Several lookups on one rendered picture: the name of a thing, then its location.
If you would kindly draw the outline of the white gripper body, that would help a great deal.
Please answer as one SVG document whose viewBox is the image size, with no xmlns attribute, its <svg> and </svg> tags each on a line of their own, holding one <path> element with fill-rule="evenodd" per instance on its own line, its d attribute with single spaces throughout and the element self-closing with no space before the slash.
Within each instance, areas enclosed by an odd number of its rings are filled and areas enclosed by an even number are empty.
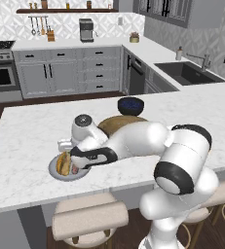
<svg viewBox="0 0 225 249">
<path fill-rule="evenodd" d="M 69 152 L 73 148 L 70 139 L 61 139 L 57 142 L 57 145 L 60 152 Z"/>
</svg>

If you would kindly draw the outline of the tan hot dog bun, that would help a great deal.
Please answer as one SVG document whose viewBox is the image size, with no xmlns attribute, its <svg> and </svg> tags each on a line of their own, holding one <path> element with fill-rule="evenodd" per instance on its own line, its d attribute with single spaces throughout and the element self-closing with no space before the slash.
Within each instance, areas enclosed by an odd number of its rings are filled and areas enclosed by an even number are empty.
<svg viewBox="0 0 225 249">
<path fill-rule="evenodd" d="M 56 161 L 56 172 L 60 175 L 67 176 L 70 172 L 71 157 L 69 152 L 63 152 Z"/>
</svg>

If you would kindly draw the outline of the grey round plate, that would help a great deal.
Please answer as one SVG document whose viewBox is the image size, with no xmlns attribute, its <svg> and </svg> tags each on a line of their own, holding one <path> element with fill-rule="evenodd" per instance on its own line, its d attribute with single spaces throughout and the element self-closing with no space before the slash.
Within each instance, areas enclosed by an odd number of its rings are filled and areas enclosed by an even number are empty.
<svg viewBox="0 0 225 249">
<path fill-rule="evenodd" d="M 49 163 L 49 173 L 51 174 L 52 177 L 54 177 L 57 180 L 64 181 L 64 182 L 75 181 L 86 176 L 88 172 L 90 171 L 89 169 L 80 169 L 77 174 L 73 174 L 72 172 L 70 172 L 67 176 L 60 175 L 56 171 L 57 160 L 58 160 L 58 156 L 55 156 Z"/>
</svg>

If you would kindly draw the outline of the brown round plate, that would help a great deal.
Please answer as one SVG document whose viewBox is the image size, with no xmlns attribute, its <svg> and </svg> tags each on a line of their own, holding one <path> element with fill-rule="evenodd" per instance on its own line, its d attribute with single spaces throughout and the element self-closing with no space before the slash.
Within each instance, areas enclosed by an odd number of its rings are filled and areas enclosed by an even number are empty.
<svg viewBox="0 0 225 249">
<path fill-rule="evenodd" d="M 119 128 L 136 122 L 145 122 L 145 119 L 137 116 L 114 116 L 105 119 L 97 127 L 110 137 Z"/>
</svg>

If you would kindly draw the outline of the dark blue bowl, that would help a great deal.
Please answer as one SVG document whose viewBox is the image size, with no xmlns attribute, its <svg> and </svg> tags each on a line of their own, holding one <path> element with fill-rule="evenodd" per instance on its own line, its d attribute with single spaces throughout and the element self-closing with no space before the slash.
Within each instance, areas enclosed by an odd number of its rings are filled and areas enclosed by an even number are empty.
<svg viewBox="0 0 225 249">
<path fill-rule="evenodd" d="M 137 97 L 122 97 L 118 100 L 118 110 L 125 116 L 138 116 L 144 109 L 144 101 Z"/>
</svg>

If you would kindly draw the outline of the grey base cupboard run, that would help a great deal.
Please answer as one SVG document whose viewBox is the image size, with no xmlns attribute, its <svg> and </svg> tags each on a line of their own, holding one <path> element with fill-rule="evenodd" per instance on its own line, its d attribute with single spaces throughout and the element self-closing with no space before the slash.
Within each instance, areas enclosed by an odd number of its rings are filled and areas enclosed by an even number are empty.
<svg viewBox="0 0 225 249">
<path fill-rule="evenodd" d="M 119 89 L 120 47 L 13 50 L 24 98 Z"/>
</svg>

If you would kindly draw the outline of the cream padded stool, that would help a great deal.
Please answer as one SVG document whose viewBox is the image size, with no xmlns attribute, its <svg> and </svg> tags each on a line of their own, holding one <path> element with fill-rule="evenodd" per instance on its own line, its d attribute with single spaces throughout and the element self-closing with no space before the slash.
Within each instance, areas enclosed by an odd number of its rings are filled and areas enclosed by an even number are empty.
<svg viewBox="0 0 225 249">
<path fill-rule="evenodd" d="M 116 229 L 128 223 L 125 204 L 103 193 L 59 202 L 52 231 L 54 239 L 63 241 L 69 249 L 112 249 Z"/>
<path fill-rule="evenodd" d="M 187 231 L 188 241 L 182 249 L 194 249 L 198 237 L 202 231 L 205 220 L 215 210 L 212 218 L 214 226 L 220 215 L 225 215 L 225 181 L 219 184 L 215 194 L 198 210 L 192 212 L 182 223 L 183 228 Z"/>
</svg>

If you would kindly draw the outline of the steel oven with hob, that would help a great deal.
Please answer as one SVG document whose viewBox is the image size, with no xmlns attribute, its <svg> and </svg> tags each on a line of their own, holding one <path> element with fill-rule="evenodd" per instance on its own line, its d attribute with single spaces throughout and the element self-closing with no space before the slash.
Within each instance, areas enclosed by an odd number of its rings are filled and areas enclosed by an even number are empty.
<svg viewBox="0 0 225 249">
<path fill-rule="evenodd" d="M 15 60 L 14 41 L 0 41 L 0 103 L 21 101 L 22 95 Z"/>
</svg>

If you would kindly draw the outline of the dark dishwasher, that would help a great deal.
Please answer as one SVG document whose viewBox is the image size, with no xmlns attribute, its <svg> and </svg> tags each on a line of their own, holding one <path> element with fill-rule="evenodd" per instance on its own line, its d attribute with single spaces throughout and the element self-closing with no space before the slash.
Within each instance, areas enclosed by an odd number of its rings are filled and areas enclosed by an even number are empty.
<svg viewBox="0 0 225 249">
<path fill-rule="evenodd" d="M 145 85 L 146 65 L 136 56 L 131 57 L 130 95 L 143 94 Z"/>
</svg>

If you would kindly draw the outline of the grey cupboards under sink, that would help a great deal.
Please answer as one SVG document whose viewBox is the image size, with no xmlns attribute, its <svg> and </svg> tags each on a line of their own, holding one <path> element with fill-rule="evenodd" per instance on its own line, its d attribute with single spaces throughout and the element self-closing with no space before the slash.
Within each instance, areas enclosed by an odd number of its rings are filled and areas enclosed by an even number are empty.
<svg viewBox="0 0 225 249">
<path fill-rule="evenodd" d="M 178 91 L 178 89 L 170 84 L 166 79 L 161 77 L 153 69 L 148 68 L 145 74 L 145 93 L 161 93 Z"/>
</svg>

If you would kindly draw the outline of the grey coffee machine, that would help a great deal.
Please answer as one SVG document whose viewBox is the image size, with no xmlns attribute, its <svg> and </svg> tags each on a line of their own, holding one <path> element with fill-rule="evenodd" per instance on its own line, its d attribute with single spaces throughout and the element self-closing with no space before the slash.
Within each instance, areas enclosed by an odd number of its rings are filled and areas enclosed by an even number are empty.
<svg viewBox="0 0 225 249">
<path fill-rule="evenodd" d="M 92 42 L 94 40 L 94 23 L 90 18 L 80 18 L 79 19 L 80 27 L 80 40 L 83 43 Z"/>
</svg>

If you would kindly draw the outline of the dark sink basin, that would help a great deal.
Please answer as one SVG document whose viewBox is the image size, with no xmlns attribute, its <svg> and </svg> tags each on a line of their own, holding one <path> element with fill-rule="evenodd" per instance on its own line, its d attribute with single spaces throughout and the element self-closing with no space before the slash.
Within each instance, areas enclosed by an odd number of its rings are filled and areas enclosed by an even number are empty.
<svg viewBox="0 0 225 249">
<path fill-rule="evenodd" d="M 182 86 L 225 83 L 222 78 L 203 72 L 201 67 L 189 61 L 156 63 L 156 66 Z"/>
</svg>

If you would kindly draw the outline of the rail with hanging tools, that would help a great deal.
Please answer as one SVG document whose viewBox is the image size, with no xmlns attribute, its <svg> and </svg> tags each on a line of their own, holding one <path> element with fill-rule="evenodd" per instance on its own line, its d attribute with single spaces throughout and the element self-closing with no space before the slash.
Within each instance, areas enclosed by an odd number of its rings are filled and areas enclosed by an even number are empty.
<svg viewBox="0 0 225 249">
<path fill-rule="evenodd" d="M 48 25 L 48 17 L 47 16 L 30 16 L 30 24 L 31 24 L 31 34 L 33 36 L 38 35 L 47 35 L 51 30 Z"/>
</svg>

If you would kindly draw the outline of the brown wall shelf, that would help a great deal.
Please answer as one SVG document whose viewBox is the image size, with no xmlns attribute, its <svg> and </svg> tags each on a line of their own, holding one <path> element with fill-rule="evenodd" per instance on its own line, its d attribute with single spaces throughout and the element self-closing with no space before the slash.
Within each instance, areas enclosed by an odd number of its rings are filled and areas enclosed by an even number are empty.
<svg viewBox="0 0 225 249">
<path fill-rule="evenodd" d="M 118 13 L 116 9 L 18 9 L 17 14 L 45 14 L 45 13 Z"/>
</svg>

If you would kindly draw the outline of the grey glass wall cupboards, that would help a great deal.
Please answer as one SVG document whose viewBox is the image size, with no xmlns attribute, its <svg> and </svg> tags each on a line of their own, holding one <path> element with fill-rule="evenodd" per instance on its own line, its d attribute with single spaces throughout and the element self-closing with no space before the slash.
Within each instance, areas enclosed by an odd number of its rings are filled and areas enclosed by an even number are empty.
<svg viewBox="0 0 225 249">
<path fill-rule="evenodd" d="M 220 25 L 225 0 L 134 0 L 141 15 L 183 28 L 216 28 Z"/>
</svg>

